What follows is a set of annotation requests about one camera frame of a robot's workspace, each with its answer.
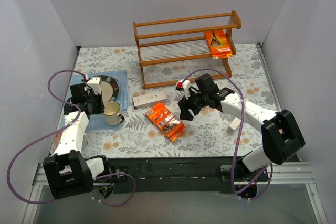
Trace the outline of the orange Gillette Styler razor box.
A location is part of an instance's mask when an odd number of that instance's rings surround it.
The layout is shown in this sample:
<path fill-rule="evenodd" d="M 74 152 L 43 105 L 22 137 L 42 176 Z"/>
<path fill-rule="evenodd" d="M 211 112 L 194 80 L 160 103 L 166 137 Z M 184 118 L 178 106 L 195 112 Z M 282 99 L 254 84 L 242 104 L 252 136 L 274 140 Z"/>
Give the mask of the orange Gillette Styler razor box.
<path fill-rule="evenodd" d="M 145 115 L 171 142 L 175 142 L 185 132 L 185 125 L 163 103 L 157 103 Z"/>

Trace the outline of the orange Gillette Fusion razor box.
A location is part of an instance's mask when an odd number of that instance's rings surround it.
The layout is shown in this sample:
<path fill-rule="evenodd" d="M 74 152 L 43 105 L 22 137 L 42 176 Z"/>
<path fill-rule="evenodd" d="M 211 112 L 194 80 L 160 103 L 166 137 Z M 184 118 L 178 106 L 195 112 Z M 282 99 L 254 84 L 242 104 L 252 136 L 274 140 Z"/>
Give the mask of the orange Gillette Fusion razor box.
<path fill-rule="evenodd" d="M 233 56 L 232 48 L 223 30 L 205 31 L 204 38 L 214 59 L 225 59 Z"/>

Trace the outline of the brown wooden three-tier shelf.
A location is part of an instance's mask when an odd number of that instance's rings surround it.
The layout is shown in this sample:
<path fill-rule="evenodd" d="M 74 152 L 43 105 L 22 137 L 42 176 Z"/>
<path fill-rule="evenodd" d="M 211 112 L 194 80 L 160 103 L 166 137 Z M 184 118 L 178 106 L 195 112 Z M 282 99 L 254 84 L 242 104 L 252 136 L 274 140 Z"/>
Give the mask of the brown wooden three-tier shelf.
<path fill-rule="evenodd" d="M 157 26 L 163 24 L 172 24 L 180 22 L 191 22 L 202 19 L 224 18 L 228 17 L 226 25 L 208 26 L 202 28 L 190 28 L 176 31 L 166 31 L 162 33 L 138 34 L 138 28 L 145 26 Z M 153 65 L 162 65 L 166 63 L 192 61 L 205 58 L 211 58 L 212 54 L 208 48 L 207 40 L 204 35 L 183 39 L 173 39 L 166 41 L 156 41 L 142 43 L 141 40 L 158 39 L 171 36 L 192 35 L 195 33 L 203 34 L 206 31 L 222 30 L 226 36 L 227 42 L 231 48 L 231 54 L 237 53 L 236 46 L 232 39 L 232 30 L 240 29 L 242 21 L 235 10 L 229 13 L 201 15 L 185 18 L 157 20 L 152 22 L 133 23 L 134 39 L 138 50 L 138 61 L 141 71 L 142 85 L 144 89 L 171 86 L 177 83 L 176 80 L 148 83 L 145 80 L 144 67 Z"/>

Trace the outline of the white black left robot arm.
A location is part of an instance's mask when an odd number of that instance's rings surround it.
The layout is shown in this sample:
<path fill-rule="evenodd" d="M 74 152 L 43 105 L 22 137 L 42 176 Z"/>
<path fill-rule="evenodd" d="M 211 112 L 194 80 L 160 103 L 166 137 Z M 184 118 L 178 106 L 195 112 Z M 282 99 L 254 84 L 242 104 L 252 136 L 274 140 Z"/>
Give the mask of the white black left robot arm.
<path fill-rule="evenodd" d="M 100 77 L 70 86 L 71 97 L 64 106 L 66 129 L 62 130 L 56 150 L 46 157 L 43 168 L 55 199 L 93 189 L 93 181 L 110 171 L 105 155 L 84 158 L 81 150 L 90 116 L 104 112 Z"/>

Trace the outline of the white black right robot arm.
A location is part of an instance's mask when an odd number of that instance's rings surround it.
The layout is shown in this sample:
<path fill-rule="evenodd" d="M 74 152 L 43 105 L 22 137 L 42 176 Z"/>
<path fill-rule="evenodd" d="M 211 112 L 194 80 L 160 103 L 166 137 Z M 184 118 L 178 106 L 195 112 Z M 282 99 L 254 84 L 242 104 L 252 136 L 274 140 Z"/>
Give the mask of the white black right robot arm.
<path fill-rule="evenodd" d="M 304 137 L 290 111 L 276 112 L 244 102 L 234 90 L 220 89 L 209 74 L 196 78 L 195 82 L 197 88 L 192 87 L 188 80 L 176 84 L 177 90 L 184 93 L 178 102 L 180 119 L 191 121 L 201 108 L 208 106 L 239 118 L 262 135 L 262 146 L 232 166 L 235 179 L 250 179 L 265 166 L 281 165 L 305 146 Z"/>

